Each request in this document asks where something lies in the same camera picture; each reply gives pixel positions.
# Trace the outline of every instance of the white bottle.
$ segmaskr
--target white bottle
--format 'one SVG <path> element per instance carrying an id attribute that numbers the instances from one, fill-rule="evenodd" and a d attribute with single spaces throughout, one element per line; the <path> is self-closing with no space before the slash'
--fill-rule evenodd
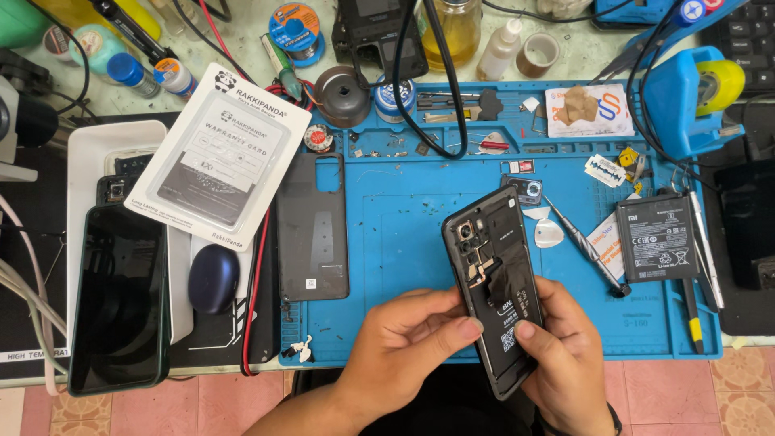
<path id="1" fill-rule="evenodd" d="M 500 80 L 501 75 L 519 52 L 522 41 L 519 33 L 522 31 L 522 22 L 519 18 L 510 19 L 505 26 L 495 30 L 487 42 L 487 47 L 482 53 L 482 58 L 477 65 L 477 79 L 495 81 Z"/>

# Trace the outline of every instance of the precision screwdriver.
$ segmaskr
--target precision screwdriver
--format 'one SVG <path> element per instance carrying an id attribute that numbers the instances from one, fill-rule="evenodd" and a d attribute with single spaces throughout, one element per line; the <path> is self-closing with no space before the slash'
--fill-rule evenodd
<path id="1" fill-rule="evenodd" d="M 572 239 L 577 247 L 581 249 L 581 252 L 586 254 L 589 260 L 593 261 L 597 266 L 598 269 L 603 273 L 606 280 L 611 283 L 613 286 L 611 288 L 611 294 L 616 298 L 624 298 L 630 294 L 632 291 L 626 283 L 622 284 L 619 283 L 619 280 L 614 277 L 613 274 L 608 270 L 608 267 L 605 266 L 602 260 L 600 260 L 600 255 L 598 252 L 594 249 L 592 244 L 587 240 L 587 238 L 574 226 L 565 216 L 563 216 L 562 213 L 560 213 L 559 210 L 552 204 L 552 202 L 546 198 L 546 196 L 543 196 L 543 199 L 546 200 L 547 203 L 549 203 L 549 206 L 552 206 L 552 209 L 554 210 L 554 213 L 557 214 L 557 216 L 560 217 L 560 222 L 563 224 L 563 227 L 565 227 L 565 231 L 568 232 L 568 235 L 570 236 L 570 239 Z"/>

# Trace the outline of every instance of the phone battery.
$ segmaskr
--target phone battery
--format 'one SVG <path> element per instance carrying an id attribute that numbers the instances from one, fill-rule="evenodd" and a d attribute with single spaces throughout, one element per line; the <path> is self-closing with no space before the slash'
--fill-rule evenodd
<path id="1" fill-rule="evenodd" d="M 616 218 L 628 282 L 698 275 L 688 196 L 624 200 L 616 206 Z"/>

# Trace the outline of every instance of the desk surface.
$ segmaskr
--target desk surface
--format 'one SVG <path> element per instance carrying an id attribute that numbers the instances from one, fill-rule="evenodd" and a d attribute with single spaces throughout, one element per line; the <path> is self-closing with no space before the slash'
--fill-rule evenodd
<path id="1" fill-rule="evenodd" d="M 224 29 L 223 39 L 234 54 L 240 65 L 250 73 L 259 85 L 269 85 L 274 78 L 274 69 L 269 65 L 268 58 L 258 40 L 259 36 L 266 32 L 267 23 L 270 14 L 274 9 L 284 4 L 285 0 L 270 0 L 266 2 L 251 2 L 250 0 L 229 0 L 234 20 L 228 26 L 219 27 Z M 315 9 L 321 20 L 322 32 L 325 36 L 330 35 L 331 25 L 334 19 L 336 2 L 333 0 L 310 0 L 307 2 Z M 523 2 L 514 0 L 499 1 L 499 5 L 512 7 L 514 9 L 524 8 Z M 532 2 L 527 10 L 534 10 Z M 488 7 L 483 7 L 484 16 L 482 19 L 482 38 L 479 51 L 470 62 L 459 68 L 457 72 L 460 81 L 475 80 L 475 68 L 482 50 L 487 44 L 492 32 L 505 24 L 507 19 L 513 17 L 511 14 L 498 12 Z M 156 16 L 159 22 L 162 19 L 156 15 L 155 11 L 150 10 Z M 539 20 L 525 17 L 522 20 L 522 39 L 536 32 L 546 32 L 553 35 L 560 43 L 562 57 L 552 66 L 543 80 L 560 79 L 590 79 L 598 72 L 624 47 L 625 43 L 636 33 L 634 32 L 601 32 L 598 31 L 588 21 L 576 22 L 570 24 L 552 24 L 541 22 Z M 166 33 L 162 35 L 160 43 L 168 46 L 177 53 L 181 61 L 192 71 L 192 73 L 201 77 L 207 65 L 211 62 L 218 62 L 222 65 L 229 65 L 215 51 L 210 49 L 201 41 L 191 42 L 184 36 L 170 38 Z M 696 36 L 690 36 L 679 42 L 668 55 L 668 58 L 678 50 L 689 47 L 696 47 L 698 39 Z M 297 70 L 297 76 L 307 79 L 313 83 L 317 77 L 328 68 L 336 66 L 336 59 L 332 52 L 330 41 L 326 38 L 325 53 L 320 62 L 311 67 L 300 68 Z M 41 47 L 19 50 L 19 53 L 31 61 L 48 68 L 53 76 L 54 87 L 59 92 L 75 97 L 81 90 L 83 84 L 83 69 L 79 67 L 67 67 L 49 57 L 43 52 Z M 364 66 L 363 72 L 371 81 L 376 81 L 382 74 L 380 70 L 372 66 Z M 92 76 L 87 97 L 91 100 L 90 109 L 97 115 L 127 115 L 133 113 L 149 112 L 170 112 L 182 110 L 184 104 L 180 99 L 172 95 L 162 93 L 154 99 L 138 99 L 127 88 L 114 86 L 104 83 L 95 76 Z M 526 78 L 517 70 L 515 64 L 507 69 L 504 74 L 504 80 L 520 81 Z M 420 82 L 438 82 L 446 81 L 444 73 L 431 72 L 426 76 L 416 79 Z M 64 102 L 57 97 L 52 97 L 49 102 L 54 107 L 63 107 Z M 68 115 L 80 115 L 80 109 L 74 109 Z M 31 190 L 44 189 L 40 182 L 31 184 Z M 724 337 L 724 345 L 731 343 L 733 338 Z M 752 344 L 775 344 L 773 338 L 756 337 L 749 343 Z M 293 367 L 280 367 L 277 358 L 271 361 L 253 366 L 256 370 L 271 371 L 278 369 L 293 369 Z M 171 369 L 170 375 L 194 375 L 211 374 L 220 372 L 238 372 L 238 365 L 228 366 L 207 366 L 185 369 Z M 31 384 L 41 384 L 43 378 L 0 380 L 0 387 L 23 386 Z"/>

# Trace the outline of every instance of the fingernail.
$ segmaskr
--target fingernail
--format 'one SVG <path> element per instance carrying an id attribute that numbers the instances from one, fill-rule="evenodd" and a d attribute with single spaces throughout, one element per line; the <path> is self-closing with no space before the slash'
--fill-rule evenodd
<path id="1" fill-rule="evenodd" d="M 465 337 L 466 339 L 475 339 L 482 334 L 484 326 L 478 319 L 468 317 L 458 324 L 457 329 L 460 332 L 460 336 Z"/>
<path id="2" fill-rule="evenodd" d="M 536 334 L 536 326 L 534 326 L 529 321 L 519 320 L 517 321 L 516 327 L 517 336 L 521 337 L 522 339 L 530 339 L 534 334 Z"/>

